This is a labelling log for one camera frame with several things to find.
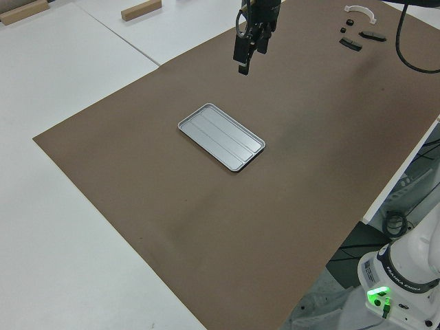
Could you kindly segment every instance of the brown paper sheet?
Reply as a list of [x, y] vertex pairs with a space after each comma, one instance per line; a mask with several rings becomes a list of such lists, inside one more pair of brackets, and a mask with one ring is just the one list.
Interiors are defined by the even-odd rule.
[[[248, 77], [230, 30], [35, 138], [209, 330], [277, 329], [439, 114], [440, 76], [395, 53], [398, 11], [345, 5], [286, 1]], [[440, 66], [434, 28], [408, 17], [401, 43]], [[207, 102], [266, 141], [240, 173], [177, 129]]]

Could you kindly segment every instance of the silver rectangular tray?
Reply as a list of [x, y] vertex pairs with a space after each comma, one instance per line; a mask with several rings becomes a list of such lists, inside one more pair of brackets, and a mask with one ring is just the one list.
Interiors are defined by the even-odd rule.
[[234, 172], [265, 147], [261, 138], [211, 103], [183, 119], [178, 127]]

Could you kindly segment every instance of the white plastic handle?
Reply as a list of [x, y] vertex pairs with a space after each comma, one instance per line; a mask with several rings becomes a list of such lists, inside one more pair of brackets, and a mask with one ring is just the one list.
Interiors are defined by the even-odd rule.
[[374, 13], [367, 7], [362, 7], [361, 5], [346, 5], [344, 10], [346, 12], [363, 12], [370, 18], [371, 24], [376, 24], [377, 19], [374, 18]]

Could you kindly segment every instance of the wooden block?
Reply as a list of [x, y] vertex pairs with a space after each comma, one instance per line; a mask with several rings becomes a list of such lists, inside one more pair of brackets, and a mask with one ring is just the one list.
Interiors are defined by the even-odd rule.
[[0, 14], [0, 21], [4, 25], [9, 25], [47, 9], [49, 9], [47, 0], [37, 0], [27, 5], [22, 5], [21, 7], [10, 10], [9, 12]]
[[140, 5], [135, 5], [134, 7], [121, 11], [121, 16], [124, 21], [130, 21], [159, 8], [162, 8], [162, 0], [148, 0]]

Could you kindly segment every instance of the green light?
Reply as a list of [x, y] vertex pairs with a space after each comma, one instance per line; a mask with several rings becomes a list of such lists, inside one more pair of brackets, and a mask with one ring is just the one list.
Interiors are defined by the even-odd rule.
[[368, 301], [375, 305], [375, 301], [379, 299], [382, 296], [385, 296], [387, 292], [390, 291], [389, 287], [378, 287], [377, 289], [372, 289], [367, 291], [366, 296], [368, 298]]

